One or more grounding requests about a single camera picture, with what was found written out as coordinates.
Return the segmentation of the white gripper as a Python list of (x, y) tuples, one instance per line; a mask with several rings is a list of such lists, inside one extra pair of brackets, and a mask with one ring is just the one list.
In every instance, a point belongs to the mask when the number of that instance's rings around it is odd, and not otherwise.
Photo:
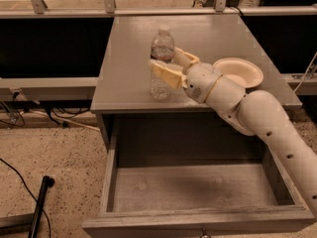
[(176, 64), (152, 62), (152, 73), (172, 88), (185, 88), (189, 98), (204, 103), (222, 72), (210, 63), (200, 63), (199, 57), (180, 48), (174, 49), (173, 60)]

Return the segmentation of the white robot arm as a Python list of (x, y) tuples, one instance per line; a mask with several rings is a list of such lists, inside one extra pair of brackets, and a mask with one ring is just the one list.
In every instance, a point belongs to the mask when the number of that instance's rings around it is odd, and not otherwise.
[(279, 101), (256, 89), (264, 80), (259, 67), (237, 58), (204, 63), (181, 49), (175, 51), (172, 63), (152, 59), (149, 66), (158, 78), (211, 107), (237, 131), (263, 140), (317, 216), (317, 155), (300, 137)]

